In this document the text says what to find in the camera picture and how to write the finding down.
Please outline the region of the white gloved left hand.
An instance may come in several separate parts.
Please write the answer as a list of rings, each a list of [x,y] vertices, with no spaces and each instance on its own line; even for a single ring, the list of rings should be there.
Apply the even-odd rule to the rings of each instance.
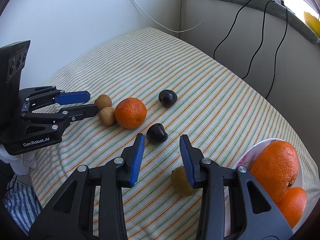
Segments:
[[[30,169],[37,168],[37,162],[35,152],[27,152],[19,155],[10,155],[3,145],[0,149],[1,161],[5,164],[9,164],[18,176],[26,176],[29,174]]]

